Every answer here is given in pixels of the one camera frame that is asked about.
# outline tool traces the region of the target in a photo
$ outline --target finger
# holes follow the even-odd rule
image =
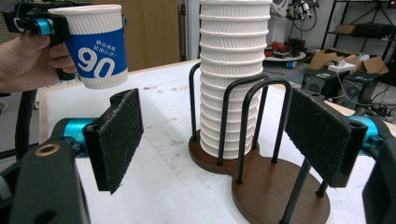
[[[49,56],[51,58],[62,57],[70,55],[67,47],[64,43],[57,45],[49,50]]]
[[[21,57],[30,58],[40,52],[50,43],[50,37],[46,35],[33,35],[26,32],[15,39],[16,45],[13,50]]]
[[[77,68],[75,66],[64,67],[64,68],[62,68],[62,70],[64,70],[64,72],[66,72],[66,73],[76,73],[77,72]]]
[[[75,66],[70,56],[49,59],[49,64],[54,68],[66,68]]]

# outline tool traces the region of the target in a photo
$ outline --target metal shelf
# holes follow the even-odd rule
[[[347,1],[347,0],[341,1],[341,0],[333,0],[333,3],[332,3],[332,10],[331,10],[331,12],[330,12],[330,17],[329,17],[329,20],[328,20],[328,23],[327,23],[325,35],[324,35],[324,37],[323,37],[321,49],[324,49],[324,45],[325,45],[325,43],[326,43],[327,35],[336,35],[335,40],[334,40],[334,43],[333,43],[333,45],[332,45],[334,48],[337,46],[337,42],[338,42],[338,37],[339,37],[339,35],[365,38],[364,43],[363,43],[363,46],[361,47],[361,51],[364,50],[364,47],[365,47],[365,45],[366,45],[366,42],[367,42],[367,39],[368,39],[368,38],[370,38],[370,39],[382,39],[382,40],[387,40],[387,41],[388,41],[388,44],[387,44],[387,46],[386,46],[385,49],[384,49],[384,53],[382,54],[382,59],[385,60],[385,58],[386,58],[386,56],[387,56],[387,54],[388,54],[388,51],[389,51],[389,49],[390,49],[391,43],[393,42],[393,39],[394,39],[394,37],[395,37],[395,33],[396,33],[396,28],[395,28],[394,24],[392,23],[392,21],[390,20],[390,18],[388,17],[388,15],[387,15],[386,12],[384,11],[384,9],[382,8],[382,4],[388,3],[388,2],[389,2],[389,1]],[[356,20],[354,20],[352,23],[354,23],[355,21],[358,21],[358,20],[360,20],[361,18],[367,16],[367,15],[368,15],[370,12],[372,12],[372,11],[374,11],[375,14],[374,14],[373,19],[371,20],[371,22],[374,22],[377,13],[378,13],[379,11],[381,11],[381,12],[385,15],[385,17],[387,18],[387,20],[389,21],[389,23],[393,26],[393,32],[392,32],[392,34],[391,34],[390,36],[384,36],[384,37],[378,38],[378,37],[368,37],[368,36],[357,36],[357,35],[339,34],[339,33],[336,33],[335,31],[329,31],[330,24],[332,23],[332,16],[333,16],[333,13],[334,13],[334,10],[335,10],[335,6],[337,5],[337,3],[345,3],[345,7],[344,7],[344,11],[343,11],[343,15],[342,15],[340,24],[343,24],[343,23],[344,23],[344,19],[345,19],[345,17],[346,17],[347,11],[348,11],[349,4],[351,4],[351,3],[364,3],[364,4],[367,4],[367,5],[368,5],[368,4],[375,4],[375,6],[374,6],[372,9],[370,9],[368,12],[366,12],[366,13],[364,13],[363,15],[361,15],[360,17],[358,17],[358,18],[357,18]]]

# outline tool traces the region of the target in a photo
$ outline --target blue paper cup label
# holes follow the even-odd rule
[[[85,78],[105,78],[127,71],[123,30],[72,35],[65,41],[78,73]]]

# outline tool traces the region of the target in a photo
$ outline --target number 90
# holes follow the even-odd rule
[[[84,54],[90,54],[90,59],[86,60]],[[103,67],[105,64],[108,64],[108,69],[105,74],[105,77],[113,75],[114,67],[116,66],[114,61],[109,58],[103,58],[97,63],[98,56],[95,51],[88,49],[88,48],[81,48],[78,50],[78,58],[82,63],[78,63],[78,67],[83,70],[84,72],[91,72],[93,69],[94,77],[100,77],[100,73],[102,72]]]

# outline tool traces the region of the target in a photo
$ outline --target wooden board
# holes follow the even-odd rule
[[[180,62],[177,0],[92,0],[119,4],[127,20],[125,46],[128,70]]]
[[[199,131],[197,136],[198,140],[189,142],[192,159],[207,171],[233,178],[233,201],[242,215],[250,223],[279,223],[300,167],[284,160],[271,163],[271,158],[261,156],[260,147],[257,147],[245,156],[243,183],[239,185],[235,182],[237,160],[224,161],[222,166],[218,166],[218,160],[202,150]],[[309,223],[326,223],[330,201],[327,194],[323,198],[316,195],[319,186],[320,183],[309,175],[290,223],[306,223],[308,220]]]

